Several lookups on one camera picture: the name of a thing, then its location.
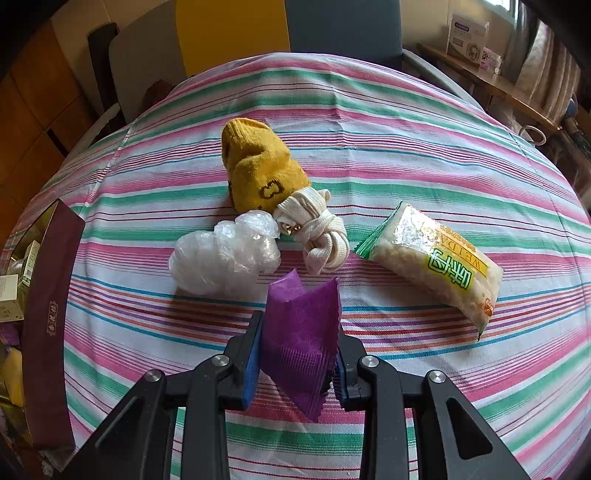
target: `maroon box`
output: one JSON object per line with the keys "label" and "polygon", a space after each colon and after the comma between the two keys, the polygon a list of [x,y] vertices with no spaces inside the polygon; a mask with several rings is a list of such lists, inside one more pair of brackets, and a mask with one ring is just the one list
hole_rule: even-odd
{"label": "maroon box", "polygon": [[72,449],[74,436],[64,379],[64,321],[70,278],[85,222],[61,200],[54,202],[24,234],[12,252],[41,244],[22,326],[25,416],[33,447]]}

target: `small box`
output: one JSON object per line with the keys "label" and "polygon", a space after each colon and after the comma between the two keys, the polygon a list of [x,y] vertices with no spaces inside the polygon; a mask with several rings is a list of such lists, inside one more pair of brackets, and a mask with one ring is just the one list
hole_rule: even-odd
{"label": "small box", "polygon": [[0,277],[0,322],[24,320],[22,301],[22,292],[18,288],[18,275],[2,275]]}
{"label": "small box", "polygon": [[25,259],[22,263],[22,270],[18,277],[18,288],[24,293],[29,293],[31,288],[31,279],[33,277],[33,269],[35,268],[35,262],[39,253],[41,245],[37,240],[33,240],[27,250],[25,251]]}
{"label": "small box", "polygon": [[489,23],[476,22],[453,14],[447,38],[447,54],[479,67]]}
{"label": "small box", "polygon": [[484,52],[482,52],[482,60],[480,61],[480,68],[486,70],[487,72],[499,74],[501,72],[502,64],[503,59],[500,55],[497,55],[491,49],[484,47]]}

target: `metal screw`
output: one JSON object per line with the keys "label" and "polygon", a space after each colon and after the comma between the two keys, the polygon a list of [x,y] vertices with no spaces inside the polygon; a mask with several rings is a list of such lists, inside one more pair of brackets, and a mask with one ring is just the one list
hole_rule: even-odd
{"label": "metal screw", "polygon": [[146,382],[157,382],[162,378],[162,372],[160,370],[149,370],[144,373],[144,380]]}
{"label": "metal screw", "polygon": [[361,363],[363,363],[366,367],[377,367],[379,363],[379,358],[373,355],[365,355],[361,359]]}
{"label": "metal screw", "polygon": [[443,383],[445,382],[446,376],[445,373],[440,372],[439,370],[431,370],[429,372],[429,379],[433,383]]}
{"label": "metal screw", "polygon": [[216,355],[212,358],[212,362],[216,367],[225,367],[230,363],[230,359],[227,355]]}

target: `knotted white cord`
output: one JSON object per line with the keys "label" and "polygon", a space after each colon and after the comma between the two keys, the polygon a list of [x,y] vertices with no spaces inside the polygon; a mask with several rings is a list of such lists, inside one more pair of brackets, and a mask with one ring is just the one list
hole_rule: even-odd
{"label": "knotted white cord", "polygon": [[273,218],[279,229],[304,246],[308,273],[318,275],[338,270],[349,258],[349,241],[343,220],[326,209],[328,190],[306,187],[281,202]]}

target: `yellow package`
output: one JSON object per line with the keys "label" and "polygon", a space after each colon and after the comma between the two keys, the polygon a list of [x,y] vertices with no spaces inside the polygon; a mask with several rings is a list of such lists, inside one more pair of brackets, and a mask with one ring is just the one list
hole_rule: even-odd
{"label": "yellow package", "polygon": [[0,367],[0,375],[8,390],[10,402],[17,407],[25,404],[25,393],[22,386],[22,353],[16,348],[8,351],[4,363]]}
{"label": "yellow package", "polygon": [[480,339],[495,309],[503,269],[456,232],[401,202],[355,253],[457,307]]}

